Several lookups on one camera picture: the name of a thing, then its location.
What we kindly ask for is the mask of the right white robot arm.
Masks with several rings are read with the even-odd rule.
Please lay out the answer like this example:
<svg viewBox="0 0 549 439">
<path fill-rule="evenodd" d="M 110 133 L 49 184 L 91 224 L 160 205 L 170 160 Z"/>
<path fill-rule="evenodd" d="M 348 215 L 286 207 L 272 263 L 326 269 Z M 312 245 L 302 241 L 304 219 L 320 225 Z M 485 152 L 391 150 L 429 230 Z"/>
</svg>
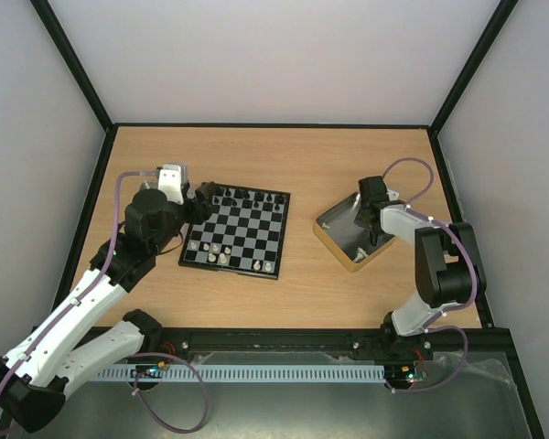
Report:
<svg viewBox="0 0 549 439">
<path fill-rule="evenodd" d="M 380 176 L 359 181 L 360 207 L 354 223 L 367 231 L 374 249 L 385 238 L 399 238 L 414 250 L 415 290 L 406 303 L 382 321 L 380 346 L 398 359 L 413 346 L 413 338 L 449 311 L 472 305 L 486 286 L 473 227 L 445 223 L 389 197 Z"/>
</svg>

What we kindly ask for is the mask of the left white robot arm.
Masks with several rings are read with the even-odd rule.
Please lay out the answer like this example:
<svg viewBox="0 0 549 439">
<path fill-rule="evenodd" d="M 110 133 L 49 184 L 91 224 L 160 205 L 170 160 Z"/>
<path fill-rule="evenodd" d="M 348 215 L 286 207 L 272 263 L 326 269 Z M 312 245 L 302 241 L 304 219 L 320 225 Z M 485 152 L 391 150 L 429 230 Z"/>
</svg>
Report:
<svg viewBox="0 0 549 439">
<path fill-rule="evenodd" d="M 156 257 L 186 224 L 210 217 L 217 187 L 159 183 L 113 208 L 112 236 L 92 258 L 68 296 L 27 338 L 0 356 L 0 435 L 34 433 L 60 413 L 68 398 L 105 367 L 141 356 L 158 341 L 160 324 L 141 310 L 128 313 L 88 343 L 83 337 L 156 265 Z"/>
</svg>

